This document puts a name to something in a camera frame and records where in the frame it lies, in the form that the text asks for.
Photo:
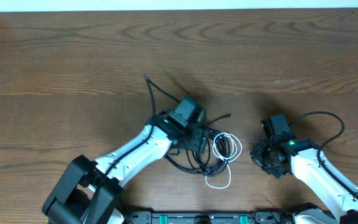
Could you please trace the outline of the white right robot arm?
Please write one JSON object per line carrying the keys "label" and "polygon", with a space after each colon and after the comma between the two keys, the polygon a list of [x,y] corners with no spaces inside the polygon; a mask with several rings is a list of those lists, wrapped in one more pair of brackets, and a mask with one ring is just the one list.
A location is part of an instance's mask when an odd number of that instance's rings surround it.
{"label": "white right robot arm", "polygon": [[304,182],[330,213],[306,203],[281,217],[282,223],[358,223],[358,186],[335,168],[323,146],[298,139],[282,114],[261,121],[265,137],[250,152],[252,161],[279,179],[286,174]]}

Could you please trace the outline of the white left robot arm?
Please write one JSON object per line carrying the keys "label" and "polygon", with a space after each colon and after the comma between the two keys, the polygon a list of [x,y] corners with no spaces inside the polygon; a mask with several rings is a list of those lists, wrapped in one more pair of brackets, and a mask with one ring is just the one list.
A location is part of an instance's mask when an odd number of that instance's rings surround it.
{"label": "white left robot arm", "polygon": [[134,139],[93,161],[73,159],[42,206],[49,223],[123,223],[117,209],[124,186],[172,148],[202,152],[205,109],[190,97],[149,118]]}

